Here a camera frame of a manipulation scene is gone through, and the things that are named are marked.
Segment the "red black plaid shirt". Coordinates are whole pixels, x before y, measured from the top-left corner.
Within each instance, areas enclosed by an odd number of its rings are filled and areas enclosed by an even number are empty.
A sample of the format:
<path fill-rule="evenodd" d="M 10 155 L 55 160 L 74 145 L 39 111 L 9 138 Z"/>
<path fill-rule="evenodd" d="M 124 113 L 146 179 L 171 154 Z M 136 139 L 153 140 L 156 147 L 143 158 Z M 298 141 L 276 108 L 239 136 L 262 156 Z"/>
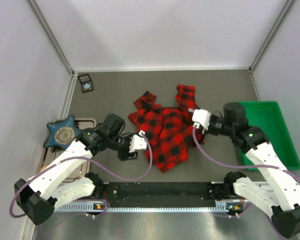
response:
<path fill-rule="evenodd" d="M 134 101 L 137 111 L 128 115 L 137 131 L 144 131 L 151 149 L 152 164 L 162 173 L 188 160 L 188 149 L 195 147 L 192 113 L 197 109 L 196 88 L 178 84 L 175 96 L 177 107 L 156 104 L 157 96 L 146 91 Z"/>

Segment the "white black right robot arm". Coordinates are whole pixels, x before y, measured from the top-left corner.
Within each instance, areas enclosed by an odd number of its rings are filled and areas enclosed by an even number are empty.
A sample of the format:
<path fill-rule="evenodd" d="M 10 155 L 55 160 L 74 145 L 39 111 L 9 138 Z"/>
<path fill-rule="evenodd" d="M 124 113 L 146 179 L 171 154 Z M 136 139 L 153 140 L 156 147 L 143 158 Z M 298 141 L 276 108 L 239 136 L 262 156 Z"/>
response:
<path fill-rule="evenodd" d="M 258 126 L 249 124 L 246 109 L 239 102 L 223 106 L 223 116 L 206 109 L 190 108 L 193 130 L 203 134 L 225 136 L 251 161 L 251 165 L 229 165 L 225 168 L 256 168 L 271 191 L 254 183 L 243 173 L 230 172 L 224 183 L 232 194 L 249 200 L 265 213 L 274 229 L 289 239 L 300 233 L 300 179 L 288 171 L 268 136 Z"/>

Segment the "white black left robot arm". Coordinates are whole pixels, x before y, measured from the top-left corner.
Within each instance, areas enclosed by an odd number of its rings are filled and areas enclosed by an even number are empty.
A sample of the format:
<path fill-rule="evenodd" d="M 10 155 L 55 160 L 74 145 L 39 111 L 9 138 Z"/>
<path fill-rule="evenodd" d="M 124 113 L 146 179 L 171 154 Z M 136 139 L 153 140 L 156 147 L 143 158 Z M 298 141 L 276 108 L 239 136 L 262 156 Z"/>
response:
<path fill-rule="evenodd" d="M 95 127 L 76 128 L 72 115 L 62 122 L 50 122 L 47 127 L 50 133 L 44 145 L 57 146 L 63 152 L 41 172 L 14 184 L 15 196 L 9 207 L 10 215 L 17 218 L 13 207 L 18 205 L 36 226 L 47 221 L 57 209 L 100 192 L 103 181 L 94 173 L 64 183 L 79 166 L 106 149 L 116 151 L 118 159 L 126 161 L 136 159 L 138 152 L 148 147 L 143 130 L 123 133 L 125 121 L 113 113 Z"/>

